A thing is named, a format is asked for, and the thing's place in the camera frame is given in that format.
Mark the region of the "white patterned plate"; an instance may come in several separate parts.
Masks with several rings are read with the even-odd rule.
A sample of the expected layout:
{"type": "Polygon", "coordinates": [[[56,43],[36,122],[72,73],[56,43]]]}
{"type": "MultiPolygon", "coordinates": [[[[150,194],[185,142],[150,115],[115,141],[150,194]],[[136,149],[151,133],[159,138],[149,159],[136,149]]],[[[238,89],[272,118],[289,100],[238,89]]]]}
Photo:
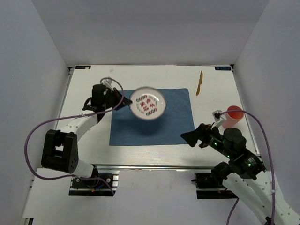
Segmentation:
{"type": "Polygon", "coordinates": [[[166,110],[164,95],[153,87],[140,87],[133,91],[129,98],[131,112],[142,120],[155,120],[166,110]]]}

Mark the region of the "blue cloth napkin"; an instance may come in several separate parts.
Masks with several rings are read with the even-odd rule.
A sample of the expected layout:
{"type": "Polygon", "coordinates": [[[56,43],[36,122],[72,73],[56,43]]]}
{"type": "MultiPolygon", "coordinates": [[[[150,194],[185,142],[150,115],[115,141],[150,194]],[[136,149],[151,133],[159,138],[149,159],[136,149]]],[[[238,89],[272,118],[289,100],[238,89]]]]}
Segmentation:
{"type": "Polygon", "coordinates": [[[194,130],[188,89],[160,89],[166,109],[155,120],[136,117],[128,106],[112,112],[110,146],[179,145],[182,133],[194,130]]]}

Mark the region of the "red plastic cup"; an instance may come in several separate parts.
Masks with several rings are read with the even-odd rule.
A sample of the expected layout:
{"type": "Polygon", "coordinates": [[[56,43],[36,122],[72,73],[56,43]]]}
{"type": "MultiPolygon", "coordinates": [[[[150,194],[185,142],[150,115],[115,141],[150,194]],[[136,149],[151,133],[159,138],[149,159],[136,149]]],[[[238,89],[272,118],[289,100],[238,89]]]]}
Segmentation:
{"type": "Polygon", "coordinates": [[[244,112],[242,112],[242,109],[236,105],[228,107],[227,110],[229,113],[225,114],[226,121],[222,124],[223,128],[234,127],[244,117],[244,112]]]}

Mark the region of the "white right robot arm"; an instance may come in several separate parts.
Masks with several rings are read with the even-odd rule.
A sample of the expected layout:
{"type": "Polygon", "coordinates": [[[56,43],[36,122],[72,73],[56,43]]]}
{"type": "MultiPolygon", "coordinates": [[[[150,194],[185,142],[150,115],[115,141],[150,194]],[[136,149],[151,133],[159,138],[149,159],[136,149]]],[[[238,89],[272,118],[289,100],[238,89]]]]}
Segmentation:
{"type": "Polygon", "coordinates": [[[246,148],[246,139],[237,128],[220,134],[217,127],[200,124],[181,134],[187,144],[212,147],[228,158],[212,168],[210,174],[195,174],[197,188],[224,187],[234,193],[256,215],[263,225],[298,225],[300,216],[284,200],[279,188],[272,188],[275,177],[266,170],[257,155],[246,148]]]}

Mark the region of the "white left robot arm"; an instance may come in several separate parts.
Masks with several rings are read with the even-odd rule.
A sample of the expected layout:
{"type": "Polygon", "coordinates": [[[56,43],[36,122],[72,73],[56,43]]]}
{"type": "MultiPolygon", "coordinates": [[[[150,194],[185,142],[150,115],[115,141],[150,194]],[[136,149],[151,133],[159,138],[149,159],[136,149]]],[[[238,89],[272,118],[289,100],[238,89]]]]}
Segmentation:
{"type": "Polygon", "coordinates": [[[91,113],[72,120],[58,130],[50,129],[46,133],[42,167],[83,178],[88,187],[96,186],[99,182],[96,166],[79,159],[78,141],[102,120],[109,109],[119,110],[132,103],[123,94],[124,92],[119,92],[107,84],[94,85],[91,97],[86,99],[82,108],[83,111],[91,113]]]}

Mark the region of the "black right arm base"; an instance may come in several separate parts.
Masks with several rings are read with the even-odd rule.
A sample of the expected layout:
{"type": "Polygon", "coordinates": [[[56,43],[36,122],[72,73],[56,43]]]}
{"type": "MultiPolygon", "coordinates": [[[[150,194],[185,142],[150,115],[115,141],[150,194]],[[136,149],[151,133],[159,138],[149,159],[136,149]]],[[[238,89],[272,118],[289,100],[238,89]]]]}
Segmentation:
{"type": "Polygon", "coordinates": [[[191,182],[195,184],[197,199],[237,199],[231,190],[213,181],[210,173],[195,173],[191,182]]]}

